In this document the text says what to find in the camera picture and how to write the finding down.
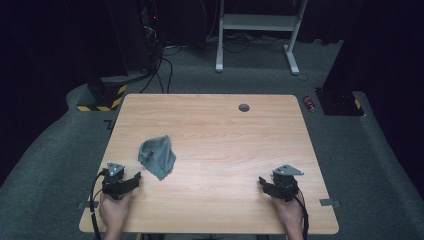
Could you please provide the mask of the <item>small red object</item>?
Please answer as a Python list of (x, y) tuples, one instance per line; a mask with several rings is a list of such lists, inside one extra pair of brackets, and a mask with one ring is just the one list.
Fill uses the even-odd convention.
[(314, 112), (316, 110), (315, 104), (309, 96), (305, 96), (303, 98), (303, 103), (310, 112)]

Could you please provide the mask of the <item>black yellow striped stand base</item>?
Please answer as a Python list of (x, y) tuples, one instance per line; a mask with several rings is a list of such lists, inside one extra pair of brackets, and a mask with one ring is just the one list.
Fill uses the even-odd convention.
[(126, 90), (126, 81), (125, 76), (90, 79), (77, 102), (77, 109), (84, 112), (116, 110)]

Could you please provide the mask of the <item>person's right hand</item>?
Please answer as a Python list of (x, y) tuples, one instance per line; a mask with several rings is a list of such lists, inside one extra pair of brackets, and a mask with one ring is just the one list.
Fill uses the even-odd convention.
[(301, 232), (303, 229), (303, 202), (294, 197), (291, 201), (272, 197), (277, 216), (287, 233)]

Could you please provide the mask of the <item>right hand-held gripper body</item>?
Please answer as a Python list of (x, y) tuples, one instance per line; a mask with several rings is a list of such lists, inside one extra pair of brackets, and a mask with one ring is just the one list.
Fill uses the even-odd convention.
[(295, 177), (303, 174), (303, 171), (287, 164), (274, 169), (272, 178), (275, 186), (274, 196), (286, 202), (291, 201), (299, 192)]

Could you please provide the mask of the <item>grey-blue diamond weave cloth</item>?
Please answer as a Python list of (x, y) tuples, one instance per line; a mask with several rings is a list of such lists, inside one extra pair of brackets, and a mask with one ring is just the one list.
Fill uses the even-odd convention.
[(159, 181), (172, 172), (175, 160), (168, 135), (148, 139), (139, 147), (138, 161)]

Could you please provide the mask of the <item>white metal stand frame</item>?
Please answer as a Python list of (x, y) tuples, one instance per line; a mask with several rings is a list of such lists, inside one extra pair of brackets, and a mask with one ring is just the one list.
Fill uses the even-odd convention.
[(218, 44), (216, 53), (215, 70), (220, 73), (224, 70), (224, 48), (223, 39), (225, 30), (249, 30), (249, 31), (274, 31), (290, 32), (289, 43), (284, 45), (283, 50), (287, 58), (291, 73), (299, 75), (300, 70), (295, 60), (293, 49), (300, 26), (303, 21), (304, 12), (308, 0), (301, 0), (296, 15), (252, 15), (252, 14), (227, 14), (225, 12), (225, 0), (219, 3), (219, 28)]

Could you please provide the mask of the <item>black stand base plate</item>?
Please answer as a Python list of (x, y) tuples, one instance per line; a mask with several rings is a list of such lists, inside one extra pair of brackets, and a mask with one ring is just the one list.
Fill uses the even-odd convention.
[(325, 115), (328, 116), (364, 116), (365, 112), (359, 100), (351, 93), (316, 88), (315, 93)]

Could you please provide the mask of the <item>person's left hand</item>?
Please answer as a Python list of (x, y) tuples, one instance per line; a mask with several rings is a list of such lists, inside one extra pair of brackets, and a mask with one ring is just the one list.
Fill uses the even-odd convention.
[(109, 235), (122, 232), (128, 215), (131, 197), (132, 194), (127, 193), (123, 195), (121, 200), (114, 200), (109, 195), (100, 195), (99, 213), (106, 224), (106, 232)]

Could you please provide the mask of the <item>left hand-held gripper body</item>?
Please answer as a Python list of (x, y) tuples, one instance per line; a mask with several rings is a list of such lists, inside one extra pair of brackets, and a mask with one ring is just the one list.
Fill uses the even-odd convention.
[(124, 165), (108, 162), (104, 170), (104, 179), (102, 181), (102, 192), (109, 195), (114, 200), (123, 198)]

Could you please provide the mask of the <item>black equipment tower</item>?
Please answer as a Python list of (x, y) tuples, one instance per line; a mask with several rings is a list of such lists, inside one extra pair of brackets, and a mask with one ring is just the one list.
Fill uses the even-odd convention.
[(144, 30), (149, 66), (154, 70), (163, 45), (163, 24), (159, 0), (140, 0), (140, 17)]

